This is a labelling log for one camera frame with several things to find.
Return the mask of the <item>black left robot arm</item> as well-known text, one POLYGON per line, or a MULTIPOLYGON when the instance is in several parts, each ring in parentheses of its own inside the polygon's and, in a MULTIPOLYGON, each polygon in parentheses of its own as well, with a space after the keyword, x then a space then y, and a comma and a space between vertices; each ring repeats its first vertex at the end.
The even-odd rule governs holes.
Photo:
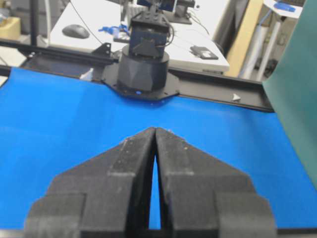
POLYGON ((179 94, 179 78, 169 73, 165 48, 174 38, 174 28, 163 14, 173 11, 170 0, 149 0, 147 9, 130 20, 130 41, 117 63, 107 65, 102 82, 118 94, 157 101, 179 94))

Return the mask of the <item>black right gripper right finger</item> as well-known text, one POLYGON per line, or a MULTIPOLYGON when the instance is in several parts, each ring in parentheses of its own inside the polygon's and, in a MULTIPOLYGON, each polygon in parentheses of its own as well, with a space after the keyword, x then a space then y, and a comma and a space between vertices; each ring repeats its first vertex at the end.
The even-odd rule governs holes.
POLYGON ((241 170, 156 129, 162 227, 172 238, 274 238, 269 202, 241 170))

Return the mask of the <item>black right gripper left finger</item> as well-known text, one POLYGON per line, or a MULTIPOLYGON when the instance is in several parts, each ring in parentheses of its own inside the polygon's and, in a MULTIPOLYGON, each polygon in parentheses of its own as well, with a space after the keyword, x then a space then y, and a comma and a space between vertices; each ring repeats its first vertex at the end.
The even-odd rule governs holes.
POLYGON ((126 238, 149 224, 156 130, 147 128, 54 177, 26 238, 126 238))

